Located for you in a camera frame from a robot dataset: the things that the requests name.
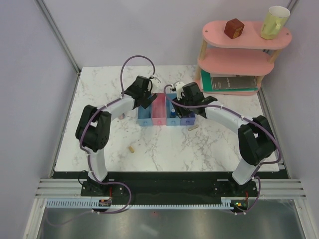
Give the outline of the cyan drawer bin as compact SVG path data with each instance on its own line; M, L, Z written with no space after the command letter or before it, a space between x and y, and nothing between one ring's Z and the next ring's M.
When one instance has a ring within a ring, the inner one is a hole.
M175 109L171 101L166 97L166 125L180 126L180 118L176 115Z

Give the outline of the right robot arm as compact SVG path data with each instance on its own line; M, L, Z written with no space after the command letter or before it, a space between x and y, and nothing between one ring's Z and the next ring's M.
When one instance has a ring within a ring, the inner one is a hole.
M232 173L228 190L234 196L246 191L246 183L256 174L261 163L278 147L268 120L264 116L247 118L225 106L212 96L205 97L197 83L176 82L172 100L176 115L184 118L191 113L213 120L238 136L241 159Z

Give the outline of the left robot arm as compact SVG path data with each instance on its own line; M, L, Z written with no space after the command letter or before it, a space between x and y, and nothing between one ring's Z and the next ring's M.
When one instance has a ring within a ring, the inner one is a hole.
M92 190L99 196L109 192L109 183L104 179L108 175L105 164L104 147L110 137L112 120L138 107L146 109L157 98L152 93L153 79L137 76L135 81L123 92L123 95L98 108L87 105L83 109L75 137L81 150L88 158L88 176L94 180Z

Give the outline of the blue cap stamp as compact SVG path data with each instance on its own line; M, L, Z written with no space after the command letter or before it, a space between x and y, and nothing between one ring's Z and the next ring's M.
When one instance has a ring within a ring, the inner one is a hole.
M175 118L176 117L176 112L175 112L174 108L170 109L170 117L171 118Z

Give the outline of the pink drawer bin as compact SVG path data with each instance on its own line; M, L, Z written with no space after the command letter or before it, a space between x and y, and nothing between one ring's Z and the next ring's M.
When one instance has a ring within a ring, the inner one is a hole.
M157 93L152 103L153 125L166 125L166 101L164 93Z

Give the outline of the light blue drawer bin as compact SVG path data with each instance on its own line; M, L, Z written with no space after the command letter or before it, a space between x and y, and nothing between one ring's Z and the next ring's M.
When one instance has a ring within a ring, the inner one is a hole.
M137 123L141 127L153 126L151 103L146 109L144 109L143 106L138 107Z

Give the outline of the purple drawer bin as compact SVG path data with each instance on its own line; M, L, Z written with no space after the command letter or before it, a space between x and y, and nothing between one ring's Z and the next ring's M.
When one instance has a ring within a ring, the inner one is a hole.
M183 116L180 119L180 125L194 125L195 119L196 118L194 112L191 112L189 115Z

